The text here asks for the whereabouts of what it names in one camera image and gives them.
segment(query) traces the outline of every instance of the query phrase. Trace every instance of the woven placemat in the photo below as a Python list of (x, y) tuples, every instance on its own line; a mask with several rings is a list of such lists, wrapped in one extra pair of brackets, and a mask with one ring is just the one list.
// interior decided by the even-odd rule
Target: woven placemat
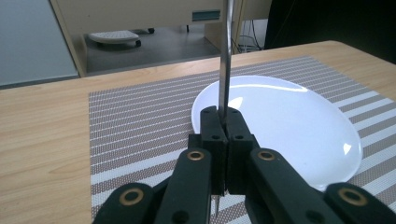
[[(328, 99), (351, 120), (363, 146), (361, 168), (350, 183), (396, 211), (396, 104), (311, 58), (234, 68), (232, 76), (282, 78)], [(154, 186), (172, 174), (187, 148), (195, 97), (219, 72), (151, 82), (90, 94), (92, 217), (117, 187)], [(221, 198), (212, 223), (249, 223), (244, 197)]]

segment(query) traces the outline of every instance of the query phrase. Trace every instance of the gray floor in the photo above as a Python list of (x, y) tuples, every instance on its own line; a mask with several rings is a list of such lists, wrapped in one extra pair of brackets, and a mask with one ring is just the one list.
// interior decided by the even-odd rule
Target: gray floor
[(132, 70), (155, 65), (193, 61), (219, 56), (219, 50), (205, 39), (203, 25), (138, 30), (142, 46), (134, 42), (98, 46), (86, 38), (88, 48), (88, 76)]

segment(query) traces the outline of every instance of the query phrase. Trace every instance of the knife blade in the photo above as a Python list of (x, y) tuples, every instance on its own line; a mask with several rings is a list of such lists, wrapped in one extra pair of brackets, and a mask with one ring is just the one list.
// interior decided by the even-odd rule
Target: knife blade
[(223, 1), (222, 39), (219, 70), (219, 119), (223, 127), (227, 118), (231, 72), (231, 25), (233, 18), (233, 0)]

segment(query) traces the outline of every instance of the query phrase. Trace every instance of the light wood surface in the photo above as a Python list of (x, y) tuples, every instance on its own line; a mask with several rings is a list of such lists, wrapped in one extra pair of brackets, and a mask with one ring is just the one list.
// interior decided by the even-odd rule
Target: light wood surface
[[(396, 65), (337, 42), (233, 56), (232, 67), (310, 55), (396, 100)], [(1, 223), (90, 223), (92, 91), (219, 69), (219, 58), (0, 91)]]

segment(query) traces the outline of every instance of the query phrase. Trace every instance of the white plate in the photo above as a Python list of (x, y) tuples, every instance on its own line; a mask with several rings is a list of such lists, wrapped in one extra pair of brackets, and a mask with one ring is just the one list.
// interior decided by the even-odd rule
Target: white plate
[[(344, 114), (328, 100), (278, 78), (232, 77), (229, 107), (243, 114), (261, 147), (280, 152), (318, 190), (348, 181), (359, 169), (361, 140)], [(200, 111), (219, 104), (219, 83), (195, 99), (192, 127), (200, 132)]]

